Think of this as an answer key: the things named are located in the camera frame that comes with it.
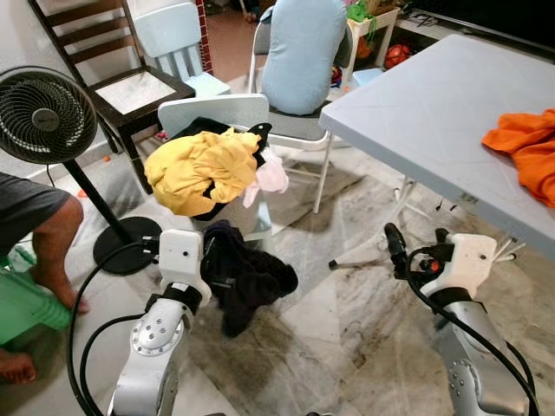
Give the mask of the pale grey plastic chair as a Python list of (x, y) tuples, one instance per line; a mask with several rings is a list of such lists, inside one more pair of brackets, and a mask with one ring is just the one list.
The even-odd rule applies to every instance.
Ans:
[[(225, 94), (169, 101), (159, 107), (158, 120), (167, 135), (175, 136), (186, 130), (199, 116), (245, 131), (269, 122), (269, 102), (262, 94)], [(211, 219), (194, 219), (194, 230), (202, 232), (218, 219), (229, 219), (238, 227), (245, 241), (266, 239), (272, 235), (272, 221), (263, 195), (246, 207), (235, 199)]]

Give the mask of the yellow shirt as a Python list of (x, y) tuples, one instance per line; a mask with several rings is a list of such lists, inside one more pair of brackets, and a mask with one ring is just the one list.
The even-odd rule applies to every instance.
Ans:
[(144, 173), (160, 205), (179, 217), (198, 217), (241, 197), (255, 182), (260, 141), (234, 128), (182, 136), (154, 151)]

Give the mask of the black television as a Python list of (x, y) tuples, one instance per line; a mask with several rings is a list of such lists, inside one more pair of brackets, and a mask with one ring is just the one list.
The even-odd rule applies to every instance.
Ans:
[(412, 8), (496, 36), (555, 47), (554, 0), (411, 0)]

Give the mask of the light blue plastic chair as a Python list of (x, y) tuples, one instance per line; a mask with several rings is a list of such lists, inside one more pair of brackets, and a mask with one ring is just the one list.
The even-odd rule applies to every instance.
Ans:
[(199, 98), (230, 94), (230, 86), (203, 71), (195, 5), (178, 3), (143, 13), (134, 19), (134, 27), (143, 55), (151, 58), (156, 68), (194, 88)]

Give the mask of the black standing fan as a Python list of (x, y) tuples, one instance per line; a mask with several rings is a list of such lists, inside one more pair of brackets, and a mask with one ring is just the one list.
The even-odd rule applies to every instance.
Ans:
[(98, 126), (86, 91), (54, 68), (21, 66), (0, 73), (0, 149), (20, 161), (66, 167), (108, 223), (95, 241), (95, 264), (130, 275), (153, 264), (161, 226), (150, 218), (117, 218), (75, 161), (94, 143)]

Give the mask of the dark navy garment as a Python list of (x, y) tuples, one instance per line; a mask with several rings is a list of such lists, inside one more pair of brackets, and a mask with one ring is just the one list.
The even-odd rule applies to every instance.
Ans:
[[(199, 273), (212, 291), (223, 312), (221, 330), (229, 338), (242, 334), (257, 310), (293, 292), (298, 286), (292, 265), (264, 250), (247, 246), (237, 227), (227, 219), (219, 219), (206, 227), (205, 257)], [(211, 288), (206, 281), (206, 253), (214, 247), (226, 247), (234, 252), (235, 282), (233, 289)]]

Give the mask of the seated person in light blue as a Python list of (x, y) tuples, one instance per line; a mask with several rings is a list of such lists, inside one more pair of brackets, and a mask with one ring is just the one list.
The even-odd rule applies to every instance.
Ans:
[(262, 94), (282, 114), (313, 114), (330, 91), (330, 71), (346, 25), (343, 0), (277, 0)]

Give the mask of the red ball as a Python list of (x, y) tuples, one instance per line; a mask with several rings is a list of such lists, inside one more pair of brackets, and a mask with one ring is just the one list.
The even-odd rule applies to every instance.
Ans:
[(392, 68), (395, 68), (397, 64), (411, 58), (412, 54), (412, 49), (408, 45), (393, 44), (388, 48), (388, 50), (386, 50), (382, 68), (384, 68), (384, 70), (391, 70)]

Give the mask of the dark wooden chair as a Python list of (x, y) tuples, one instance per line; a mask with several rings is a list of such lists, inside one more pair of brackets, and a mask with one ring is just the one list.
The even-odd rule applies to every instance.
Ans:
[[(126, 0), (88, 0), (53, 13), (45, 12), (39, 0), (27, 0), (27, 3), (68, 71), (90, 95), (108, 143), (122, 145), (142, 189), (151, 194), (134, 135), (148, 127), (161, 127), (156, 115), (159, 105), (194, 98), (194, 88), (177, 76), (147, 66), (139, 51), (134, 19)], [(78, 63), (125, 48), (134, 49), (136, 63), (96, 84), (88, 83), (76, 67)]]

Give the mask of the small white table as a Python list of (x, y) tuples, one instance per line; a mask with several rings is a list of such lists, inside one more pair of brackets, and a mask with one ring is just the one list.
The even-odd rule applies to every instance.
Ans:
[(371, 12), (370, 17), (365, 17), (360, 23), (346, 20), (348, 33), (350, 35), (349, 59), (343, 69), (343, 88), (349, 91), (352, 87), (353, 72), (357, 71), (358, 51), (368, 51), (365, 55), (364, 67), (383, 68), (386, 59), (386, 51), (391, 47), (391, 36), (393, 35), (399, 8), (396, 5), (382, 5)]

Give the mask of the black cloth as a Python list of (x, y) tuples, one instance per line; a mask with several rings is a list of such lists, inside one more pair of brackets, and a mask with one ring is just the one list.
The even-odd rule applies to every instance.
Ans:
[[(183, 138), (183, 136), (191, 136), (203, 132), (215, 133), (218, 128), (221, 127), (232, 127), (233, 130), (238, 131), (236, 127), (230, 126), (230, 124), (207, 119), (205, 116), (199, 116), (199, 118), (195, 119), (189, 127), (183, 128), (183, 130), (179, 131), (177, 135), (171, 136), (170, 141), (177, 141), (178, 139)], [(255, 161), (258, 162), (258, 165), (261, 166), (264, 164), (262, 151), (269, 146), (269, 143), (267, 143), (267, 135), (269, 135), (270, 131), (272, 131), (272, 124), (267, 122), (258, 123), (256, 126), (250, 127), (250, 130), (245, 131), (246, 133), (256, 133), (260, 135), (260, 143), (258, 143), (260, 149), (255, 151), (253, 156)], [(199, 221), (212, 221), (212, 219), (215, 219), (219, 215), (219, 212), (223, 211), (226, 207), (227, 203), (215, 203), (213, 210), (208, 211), (205, 214), (197, 215), (197, 217), (192, 217), (192, 219), (198, 219)]]

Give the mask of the person in grey shorts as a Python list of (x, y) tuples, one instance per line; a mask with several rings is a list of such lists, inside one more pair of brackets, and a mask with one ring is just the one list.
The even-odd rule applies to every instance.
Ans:
[(66, 256), (83, 221), (83, 209), (72, 194), (55, 187), (0, 172), (0, 258), (32, 235), (38, 262), (30, 269), (36, 284), (50, 289), (68, 309), (87, 314), (66, 272)]

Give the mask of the orange shirt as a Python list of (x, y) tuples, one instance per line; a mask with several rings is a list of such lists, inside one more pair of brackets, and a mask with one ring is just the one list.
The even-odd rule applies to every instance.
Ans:
[(555, 108), (542, 114), (503, 114), (483, 146), (507, 155), (517, 181), (543, 205), (555, 207)]

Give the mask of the green plastic stool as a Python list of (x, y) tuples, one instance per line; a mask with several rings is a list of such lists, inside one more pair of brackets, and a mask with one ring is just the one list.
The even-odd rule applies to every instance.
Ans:
[(36, 258), (17, 245), (0, 257), (0, 348), (33, 328), (61, 330), (71, 324), (70, 309), (30, 274)]

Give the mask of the pale pink garment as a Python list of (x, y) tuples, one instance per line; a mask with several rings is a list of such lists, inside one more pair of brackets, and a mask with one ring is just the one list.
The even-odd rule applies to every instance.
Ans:
[(260, 153), (262, 162), (258, 163), (255, 170), (255, 181), (250, 183), (243, 194), (243, 206), (253, 206), (258, 192), (284, 193), (288, 190), (290, 180), (283, 169), (282, 159), (270, 147)]

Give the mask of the grey folding table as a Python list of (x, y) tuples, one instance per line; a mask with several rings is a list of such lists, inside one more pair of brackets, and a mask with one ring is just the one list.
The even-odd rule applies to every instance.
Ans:
[(323, 107), (319, 122), (403, 174), (386, 221), (421, 184), (503, 230), (503, 260), (524, 246), (554, 257), (554, 215), (519, 185), (510, 159), (482, 144), (502, 114), (554, 107), (554, 72), (551, 61), (450, 35)]

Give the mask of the grey metal folding chair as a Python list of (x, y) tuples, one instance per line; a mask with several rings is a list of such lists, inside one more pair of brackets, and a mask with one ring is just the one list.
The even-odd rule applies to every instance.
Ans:
[[(255, 28), (255, 35), (252, 44), (252, 55), (250, 59), (249, 71), (247, 71), (246, 90), (250, 94), (257, 94), (260, 91), (258, 79), (263, 71), (263, 67), (258, 64), (260, 56), (269, 55), (269, 48), (272, 36), (272, 10), (267, 10), (260, 16), (258, 26)], [(313, 213), (320, 211), (326, 178), (330, 169), (330, 149), (333, 146), (334, 136), (332, 132), (320, 127), (321, 108), (317, 108), (313, 114), (293, 115), (282, 114), (274, 107), (270, 107), (270, 115), (277, 122), (277, 133), (271, 135), (275, 143), (279, 146), (290, 147), (309, 152), (323, 151), (323, 161), (320, 170), (317, 172), (293, 169), (288, 167), (289, 172), (305, 175), (317, 179), (316, 202), (313, 205)]]

